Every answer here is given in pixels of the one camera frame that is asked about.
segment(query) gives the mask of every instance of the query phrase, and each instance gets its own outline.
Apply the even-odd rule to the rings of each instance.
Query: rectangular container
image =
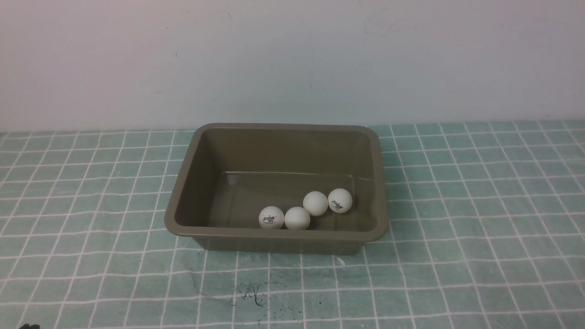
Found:
[[[261,229],[260,211],[302,207],[310,191],[353,196],[306,231]],[[164,216],[204,249],[348,255],[388,229],[380,141],[362,126],[209,124],[193,135]]]

